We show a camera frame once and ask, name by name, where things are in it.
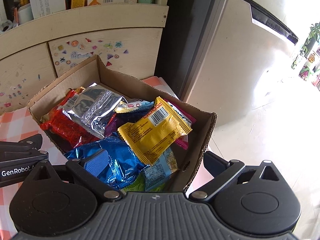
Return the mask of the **blue foil snack pack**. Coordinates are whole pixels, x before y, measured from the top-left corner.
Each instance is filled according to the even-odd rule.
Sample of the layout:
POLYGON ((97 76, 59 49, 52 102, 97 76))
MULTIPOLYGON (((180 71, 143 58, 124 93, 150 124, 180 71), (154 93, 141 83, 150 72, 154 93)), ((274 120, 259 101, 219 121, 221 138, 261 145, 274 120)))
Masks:
POLYGON ((131 122, 131 123, 135 123, 137 122, 139 119, 141 119, 142 117, 144 117, 146 114, 149 113, 149 111, 151 111, 153 109, 149 108, 146 110, 142 110, 142 111, 136 111, 136 112, 130 112, 130 113, 121 113, 124 117, 124 122, 131 122))
POLYGON ((69 160, 83 160, 100 149, 107 150, 109 158, 108 165, 97 178, 116 190, 132 184, 147 167, 116 132, 102 140, 78 146, 64 156, 69 160))

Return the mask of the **white pink America snack pack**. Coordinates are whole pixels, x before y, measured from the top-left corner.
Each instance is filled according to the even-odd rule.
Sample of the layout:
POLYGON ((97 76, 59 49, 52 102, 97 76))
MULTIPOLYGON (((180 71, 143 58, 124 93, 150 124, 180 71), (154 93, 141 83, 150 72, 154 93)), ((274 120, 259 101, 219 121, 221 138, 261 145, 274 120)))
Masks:
POLYGON ((178 105, 172 103, 171 101, 165 99, 164 100, 175 112, 175 116, 178 119, 178 123, 182 126, 182 129, 184 131, 184 135, 180 136, 175 143, 178 144, 181 148, 184 150, 187 150, 189 147, 189 140, 188 135, 186 132, 190 132, 192 125, 195 124, 196 119, 183 109, 181 109, 178 105))

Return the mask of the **red snack pack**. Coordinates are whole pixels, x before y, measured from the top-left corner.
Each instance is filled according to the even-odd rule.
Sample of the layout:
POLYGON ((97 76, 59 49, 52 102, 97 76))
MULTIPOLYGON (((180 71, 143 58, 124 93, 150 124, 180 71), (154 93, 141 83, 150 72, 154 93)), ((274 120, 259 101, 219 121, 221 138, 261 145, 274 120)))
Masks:
POLYGON ((86 131, 62 112, 63 106, 73 96, 79 95, 82 91, 84 91, 84 87, 76 90, 70 89, 65 98, 48 112, 50 113, 50 120, 43 124, 40 123, 40 128, 43 131, 48 131, 63 152, 68 152, 75 147, 99 140, 99 138, 86 131))

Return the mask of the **green snack pack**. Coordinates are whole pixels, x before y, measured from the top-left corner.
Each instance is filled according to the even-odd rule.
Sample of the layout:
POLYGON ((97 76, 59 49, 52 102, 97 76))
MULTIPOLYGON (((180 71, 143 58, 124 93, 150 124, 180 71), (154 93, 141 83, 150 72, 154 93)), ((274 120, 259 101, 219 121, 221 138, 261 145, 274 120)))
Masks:
POLYGON ((127 193, 128 191, 131 191, 131 192, 161 192, 164 190, 167 181, 168 181, 168 178, 164 179, 162 182, 159 182, 157 185, 153 185, 153 187, 151 187, 150 189, 147 189, 146 185, 145 185, 145 178, 142 175, 142 173, 140 173, 138 175, 138 177, 136 178, 136 180, 132 184, 121 189, 121 192, 122 193, 127 193))

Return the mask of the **light blue snack pack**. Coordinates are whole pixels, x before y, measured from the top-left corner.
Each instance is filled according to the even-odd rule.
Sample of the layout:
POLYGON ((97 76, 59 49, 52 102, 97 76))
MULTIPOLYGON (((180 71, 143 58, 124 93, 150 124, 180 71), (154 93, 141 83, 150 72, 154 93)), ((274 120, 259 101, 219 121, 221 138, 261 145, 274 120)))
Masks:
POLYGON ((143 170, 145 191, 151 191, 163 185, 178 170, 177 161, 172 149, 167 148, 157 161, 143 170))

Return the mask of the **purple snack pack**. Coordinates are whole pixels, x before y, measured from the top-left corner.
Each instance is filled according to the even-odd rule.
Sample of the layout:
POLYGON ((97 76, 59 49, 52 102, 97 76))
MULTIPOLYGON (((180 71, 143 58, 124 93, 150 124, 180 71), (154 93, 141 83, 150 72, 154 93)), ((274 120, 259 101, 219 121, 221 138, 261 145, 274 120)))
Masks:
POLYGON ((122 114, 115 113, 112 115, 107 125, 105 126, 104 137, 109 137, 113 132, 124 124, 124 117, 122 114))

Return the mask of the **silver foil snack pack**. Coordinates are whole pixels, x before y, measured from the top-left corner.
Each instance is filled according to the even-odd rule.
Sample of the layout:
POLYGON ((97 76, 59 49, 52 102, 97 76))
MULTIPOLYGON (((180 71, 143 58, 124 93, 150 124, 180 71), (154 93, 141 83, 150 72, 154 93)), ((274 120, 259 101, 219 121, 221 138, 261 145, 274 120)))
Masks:
POLYGON ((97 83, 80 94, 74 94, 62 106, 62 112, 73 122, 99 139, 105 136, 105 127, 120 102, 127 103, 122 95, 97 83))

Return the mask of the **white blue America snack pack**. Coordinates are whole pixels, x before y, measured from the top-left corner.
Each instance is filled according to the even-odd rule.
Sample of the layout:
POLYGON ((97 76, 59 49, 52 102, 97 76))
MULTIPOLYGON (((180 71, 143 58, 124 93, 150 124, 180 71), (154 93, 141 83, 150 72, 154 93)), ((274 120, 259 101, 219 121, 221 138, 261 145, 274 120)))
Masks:
POLYGON ((136 111, 142 111, 153 107, 153 102, 148 102, 145 100, 131 100, 128 102, 121 101, 115 108, 116 113, 130 113, 136 111))

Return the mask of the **croissant snack pack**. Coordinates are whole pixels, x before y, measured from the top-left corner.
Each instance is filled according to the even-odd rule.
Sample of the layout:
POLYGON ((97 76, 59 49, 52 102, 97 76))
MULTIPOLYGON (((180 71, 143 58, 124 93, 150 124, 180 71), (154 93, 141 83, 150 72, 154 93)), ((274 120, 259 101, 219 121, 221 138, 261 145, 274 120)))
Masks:
POLYGON ((48 122, 49 120, 50 120, 50 113, 47 113, 40 118, 40 123, 43 124, 45 122, 48 122))

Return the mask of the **orange white checkered tablecloth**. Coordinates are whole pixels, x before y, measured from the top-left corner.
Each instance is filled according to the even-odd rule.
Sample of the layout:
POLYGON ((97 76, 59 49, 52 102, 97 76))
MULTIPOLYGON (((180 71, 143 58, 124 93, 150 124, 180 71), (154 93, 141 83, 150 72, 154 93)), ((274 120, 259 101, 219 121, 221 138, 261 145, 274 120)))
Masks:
POLYGON ((196 119, 186 151, 176 150, 178 172, 166 192, 128 192, 109 187, 79 160, 52 165, 37 134, 1 143, 1 185, 20 183, 11 200, 15 239, 217 239, 219 223, 206 203, 189 200, 193 180, 217 115, 181 102, 145 82, 109 69, 77 77, 65 73, 29 102, 38 119, 65 97, 69 88, 99 83, 122 96, 152 102, 162 98, 196 119))

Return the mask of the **beige cabinet with stickers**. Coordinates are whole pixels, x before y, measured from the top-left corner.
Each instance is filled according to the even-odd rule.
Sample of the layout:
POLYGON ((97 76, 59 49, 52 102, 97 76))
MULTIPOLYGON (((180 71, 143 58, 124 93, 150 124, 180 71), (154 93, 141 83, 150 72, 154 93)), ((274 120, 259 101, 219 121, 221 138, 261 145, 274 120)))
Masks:
POLYGON ((1 112, 27 105, 43 87, 98 55, 112 70, 150 77, 169 8, 94 5, 65 10, 1 35, 1 112))

